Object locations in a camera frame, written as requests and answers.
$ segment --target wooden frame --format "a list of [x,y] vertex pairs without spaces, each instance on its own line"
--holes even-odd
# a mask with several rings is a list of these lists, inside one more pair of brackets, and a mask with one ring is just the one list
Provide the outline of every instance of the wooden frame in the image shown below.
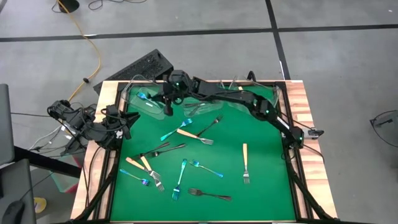
[[[231,82],[232,80],[222,80],[223,82]],[[96,121],[99,122],[104,118],[104,115],[101,114],[100,109],[105,108],[107,105],[115,104],[115,100],[118,94],[118,85],[119,83],[127,83],[128,81],[105,81],[103,82],[103,86],[101,89],[101,93],[98,99],[97,110],[95,113]],[[280,80],[259,80],[258,82],[281,82]],[[293,119],[301,122],[309,127],[314,126],[310,107],[307,100],[307,94],[305,92],[303,81],[300,80],[289,80],[283,81],[285,82],[287,88],[287,95],[289,97],[290,102],[290,110],[293,115]],[[124,100],[120,99],[119,109],[124,109]],[[282,111],[285,111],[285,104],[282,96],[280,95],[280,107]],[[306,139],[305,144],[320,151],[320,147],[317,140]],[[84,167],[87,172],[90,168],[90,162],[93,157],[94,152],[98,148],[98,145],[90,141],[87,147]],[[301,160],[303,164],[303,170],[307,182],[307,188],[316,199],[316,201],[323,207],[323,209],[327,212],[327,214],[332,217],[337,217],[335,205],[333,203],[333,198],[331,196],[331,191],[329,187],[328,177],[326,175],[325,166],[323,164],[322,158],[311,151],[306,150],[305,148],[300,151]],[[102,170],[102,165],[104,161],[104,150],[99,150],[93,162],[93,167],[91,169],[91,180],[90,180],[90,188],[89,188],[89,199],[91,200],[95,193],[98,190],[100,175]],[[108,165],[108,172],[113,164],[114,152],[111,153]],[[301,194],[301,191],[297,189],[297,198],[299,209],[302,218],[306,218],[305,212],[305,204],[304,199]],[[86,187],[85,187],[85,179],[83,176],[83,172],[81,173],[78,189],[76,192],[75,203],[73,204],[71,218],[75,218],[79,216],[79,214],[85,208],[85,200],[86,200]],[[99,210],[99,218],[104,218],[106,214],[106,207],[109,199],[109,188],[103,195],[101,207]]]

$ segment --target green tabletop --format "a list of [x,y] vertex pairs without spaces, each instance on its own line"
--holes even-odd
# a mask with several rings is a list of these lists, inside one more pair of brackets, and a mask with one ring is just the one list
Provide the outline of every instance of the green tabletop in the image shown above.
[[[133,87],[134,96],[139,87]],[[266,88],[247,86],[263,96],[272,96]],[[159,192],[154,180],[143,170],[126,162],[140,152],[159,145],[160,137],[180,126],[186,119],[182,105],[173,105],[174,115],[155,119],[153,114],[132,105],[128,111],[138,111],[141,117],[131,128],[130,140],[124,140],[120,169],[151,181],[146,187],[137,179],[118,173],[111,221],[266,221],[294,220],[292,195],[285,161],[281,159],[280,132],[266,121],[259,121],[243,110],[223,103],[218,110],[192,117],[193,123],[183,129],[198,133],[219,114],[223,119],[202,134],[214,140],[214,145],[175,133],[164,142],[170,146],[185,143],[187,146],[149,159],[152,169],[162,177],[165,190]],[[248,171],[250,184],[243,182],[243,143],[248,144]],[[172,200],[177,186],[183,159],[195,159],[204,166],[220,172],[223,178],[204,169],[187,164],[177,201]],[[209,196],[188,194],[189,188],[219,195],[229,195],[232,201]]]

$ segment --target silver fork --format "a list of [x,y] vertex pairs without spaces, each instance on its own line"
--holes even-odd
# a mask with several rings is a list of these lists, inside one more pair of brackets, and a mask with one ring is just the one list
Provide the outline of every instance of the silver fork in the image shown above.
[[184,130],[181,130],[181,129],[177,129],[177,132],[180,133],[180,134],[182,134],[182,135],[191,137],[191,138],[199,139],[199,140],[200,140],[202,143],[204,143],[204,144],[212,145],[212,144],[214,143],[213,140],[205,139],[205,138],[199,138],[198,136],[196,136],[196,135],[194,135],[194,134],[191,134],[191,133],[189,133],[188,131],[184,131]]
[[137,161],[127,157],[126,161],[128,161],[130,164],[142,169],[143,171],[147,172],[151,177],[153,177],[154,179],[160,179],[160,174],[154,172],[153,170],[148,170],[145,167],[143,167],[141,164],[139,164]]
[[243,161],[244,161],[244,172],[243,172],[243,182],[245,184],[250,184],[249,172],[248,172],[248,145],[243,144]]
[[142,160],[142,162],[144,163],[145,167],[146,167],[149,171],[151,171],[150,176],[154,178],[154,180],[155,180],[155,185],[156,185],[157,189],[158,189],[160,192],[164,191],[164,187],[163,187],[163,185],[162,185],[160,179],[159,179],[158,177],[156,177],[156,176],[159,176],[159,177],[160,177],[160,175],[159,175],[158,173],[156,173],[155,171],[153,171],[152,168],[150,168],[150,165],[149,165],[147,159],[145,158],[145,156],[142,156],[142,157],[141,157],[141,160]]

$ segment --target concrete floor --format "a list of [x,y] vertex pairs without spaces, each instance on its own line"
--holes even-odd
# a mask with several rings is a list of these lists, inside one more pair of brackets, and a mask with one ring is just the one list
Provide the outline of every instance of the concrete floor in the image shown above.
[[[86,34],[271,26],[263,0],[105,2],[94,12],[87,9],[88,3],[80,1],[73,13]],[[8,1],[0,12],[0,38],[78,35],[66,15],[50,10],[53,4],[53,0]],[[394,0],[272,0],[272,5],[279,27],[377,25],[398,20]],[[320,144],[342,220],[398,220],[398,150],[378,139],[369,125],[375,115],[398,108],[397,35],[397,29],[280,34],[291,78],[304,80],[315,124],[325,130]],[[153,49],[159,49],[176,69],[202,78],[231,78],[253,70],[258,78],[282,79],[272,33],[94,42],[103,67],[93,85]],[[0,83],[10,86],[14,112],[45,114],[55,100],[68,98],[96,63],[93,49],[84,40],[0,43]],[[97,99],[87,86],[74,101],[89,105]],[[12,118],[15,143],[20,147],[29,147],[58,125],[48,118]],[[396,139],[391,132],[384,137]],[[54,144],[63,142],[60,136]],[[40,222],[65,221],[59,217],[43,217]]]

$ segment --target black keyboard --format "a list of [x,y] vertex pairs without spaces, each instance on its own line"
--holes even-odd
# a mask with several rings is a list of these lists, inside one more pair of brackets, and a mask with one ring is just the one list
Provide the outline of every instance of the black keyboard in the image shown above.
[[[131,80],[134,75],[142,75],[148,80],[161,80],[162,75],[170,74],[173,69],[173,65],[162,55],[162,53],[155,49],[104,81]],[[101,87],[102,82],[95,85],[93,88],[97,94],[100,94]]]

